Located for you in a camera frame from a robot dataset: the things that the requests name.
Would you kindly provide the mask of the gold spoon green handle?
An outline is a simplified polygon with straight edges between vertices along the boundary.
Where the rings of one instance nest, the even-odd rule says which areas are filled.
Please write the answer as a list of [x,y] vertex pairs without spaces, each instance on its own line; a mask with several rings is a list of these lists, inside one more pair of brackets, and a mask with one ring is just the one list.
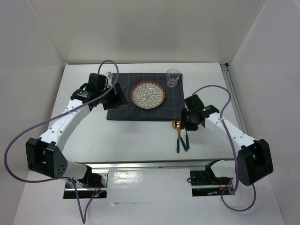
[[177,144],[176,144],[176,152],[180,152],[180,144],[182,145],[184,151],[188,151],[187,145],[183,141],[183,138],[181,137],[181,128],[180,128],[180,122],[177,120],[174,120],[172,122],[172,127],[176,129],[177,131]]

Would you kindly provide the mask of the dark checked cloth placemat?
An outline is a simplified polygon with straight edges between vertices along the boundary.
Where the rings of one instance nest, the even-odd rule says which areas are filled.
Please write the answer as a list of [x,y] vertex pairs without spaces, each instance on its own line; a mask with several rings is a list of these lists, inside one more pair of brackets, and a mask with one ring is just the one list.
[[[167,85],[165,73],[120,73],[118,83],[128,104],[107,111],[107,120],[116,121],[172,121],[181,119],[185,107],[183,74],[180,74],[175,87]],[[131,91],[140,82],[151,81],[160,84],[165,91],[163,103],[154,109],[142,109],[131,100]]]

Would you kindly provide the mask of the clear drinking glass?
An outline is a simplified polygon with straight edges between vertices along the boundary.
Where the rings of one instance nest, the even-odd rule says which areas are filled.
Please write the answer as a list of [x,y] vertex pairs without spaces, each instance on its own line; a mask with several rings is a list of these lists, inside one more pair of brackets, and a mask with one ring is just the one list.
[[169,87],[175,87],[178,83],[180,72],[177,69],[171,68],[166,72],[167,85]]

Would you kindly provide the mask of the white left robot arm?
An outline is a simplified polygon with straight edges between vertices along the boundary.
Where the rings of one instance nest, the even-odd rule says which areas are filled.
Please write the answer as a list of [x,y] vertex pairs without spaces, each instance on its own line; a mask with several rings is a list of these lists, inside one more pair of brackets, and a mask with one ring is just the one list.
[[119,83],[113,83],[115,75],[91,73],[70,97],[64,116],[55,120],[39,138],[30,138],[26,144],[28,168],[53,179],[73,178],[82,186],[92,185],[100,176],[88,165],[67,160],[63,155],[65,144],[79,123],[102,104],[104,110],[127,104]]

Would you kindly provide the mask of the floral patterned ceramic plate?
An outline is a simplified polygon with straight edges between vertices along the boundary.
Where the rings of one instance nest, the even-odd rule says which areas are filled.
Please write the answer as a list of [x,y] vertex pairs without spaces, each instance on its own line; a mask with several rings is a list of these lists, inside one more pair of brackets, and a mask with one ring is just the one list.
[[165,99],[165,90],[156,82],[144,81],[131,90],[131,100],[139,108],[154,109]]

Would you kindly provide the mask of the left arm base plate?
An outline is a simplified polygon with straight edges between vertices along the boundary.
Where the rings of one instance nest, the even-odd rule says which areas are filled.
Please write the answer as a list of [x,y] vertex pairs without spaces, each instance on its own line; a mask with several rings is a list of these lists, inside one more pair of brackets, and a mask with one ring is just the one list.
[[[78,179],[72,178],[77,188],[80,199],[89,199],[93,195],[101,199],[107,197],[108,170],[94,170],[91,180],[88,184],[83,184]],[[71,181],[66,180],[64,187],[63,199],[76,199],[74,185]]]

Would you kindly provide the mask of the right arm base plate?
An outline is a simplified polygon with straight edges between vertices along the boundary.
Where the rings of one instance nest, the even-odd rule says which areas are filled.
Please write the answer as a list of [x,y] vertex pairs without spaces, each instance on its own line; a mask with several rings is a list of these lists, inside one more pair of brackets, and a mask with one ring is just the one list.
[[230,178],[216,178],[209,171],[190,171],[190,177],[187,182],[191,185],[192,196],[217,196],[230,195],[229,188]]

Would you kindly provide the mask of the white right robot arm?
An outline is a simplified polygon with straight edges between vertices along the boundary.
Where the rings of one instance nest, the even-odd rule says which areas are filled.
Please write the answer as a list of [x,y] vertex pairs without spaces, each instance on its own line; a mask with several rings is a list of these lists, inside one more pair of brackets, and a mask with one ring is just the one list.
[[209,129],[229,146],[237,156],[238,179],[250,186],[273,173],[270,146],[264,140],[256,140],[229,122],[213,105],[205,106],[197,95],[184,100],[180,128],[197,131],[199,126]]

